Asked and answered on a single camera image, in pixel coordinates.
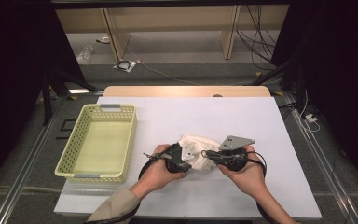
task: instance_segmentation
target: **plastic basket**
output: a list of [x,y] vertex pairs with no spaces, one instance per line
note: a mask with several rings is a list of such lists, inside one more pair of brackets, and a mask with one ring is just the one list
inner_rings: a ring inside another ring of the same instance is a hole
[[124,183],[136,122],[134,105],[84,105],[55,175],[78,182]]

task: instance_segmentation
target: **controller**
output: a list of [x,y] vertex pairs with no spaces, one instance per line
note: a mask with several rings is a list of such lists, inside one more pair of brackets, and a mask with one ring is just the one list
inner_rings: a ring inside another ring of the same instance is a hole
[[202,156],[214,161],[215,164],[226,166],[230,171],[240,171],[248,161],[248,153],[243,147],[218,152],[207,150],[202,152]]
[[167,170],[171,173],[187,172],[191,168],[190,164],[182,160],[182,147],[178,143],[172,144],[155,157],[165,159]]
[[[248,153],[243,147],[251,145],[254,142],[255,140],[253,139],[230,135],[222,143],[219,151],[204,150],[201,152],[201,155],[214,161],[216,164],[226,166],[231,171],[240,171],[248,161],[252,161],[248,160]],[[191,165],[185,160],[187,158],[191,159],[192,155],[190,155],[191,153],[187,155],[187,152],[187,146],[185,146],[183,151],[179,143],[175,143],[164,151],[148,157],[152,160],[164,159],[169,172],[181,173],[191,169]]]

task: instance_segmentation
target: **basket handle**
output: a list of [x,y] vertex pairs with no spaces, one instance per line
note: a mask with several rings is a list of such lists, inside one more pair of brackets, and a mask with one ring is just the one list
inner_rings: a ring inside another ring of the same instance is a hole
[[118,104],[101,104],[103,112],[121,112],[121,105]]
[[74,174],[74,178],[100,178],[98,174]]

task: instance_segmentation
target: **person's left hand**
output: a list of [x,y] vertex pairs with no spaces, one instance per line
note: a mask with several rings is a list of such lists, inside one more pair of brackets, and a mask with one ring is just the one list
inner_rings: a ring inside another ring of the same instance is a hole
[[[169,146],[170,145],[158,145],[153,155],[164,151]],[[145,170],[138,182],[130,188],[130,191],[142,200],[148,193],[162,189],[168,183],[180,179],[185,175],[185,173],[170,173],[165,166],[165,160],[157,160]]]

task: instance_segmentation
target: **white tabletop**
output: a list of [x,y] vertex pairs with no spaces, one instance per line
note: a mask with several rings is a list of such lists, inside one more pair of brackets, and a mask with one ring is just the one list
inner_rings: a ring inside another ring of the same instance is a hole
[[[182,134],[223,142],[228,135],[252,138],[267,161],[269,190],[294,218],[321,218],[319,208],[272,97],[101,97],[99,104],[132,104],[137,130],[128,180],[121,186],[78,185],[66,181],[55,212],[90,214],[117,189],[128,188],[158,144]],[[188,172],[143,199],[137,217],[250,219],[261,217],[255,201],[215,168]]]

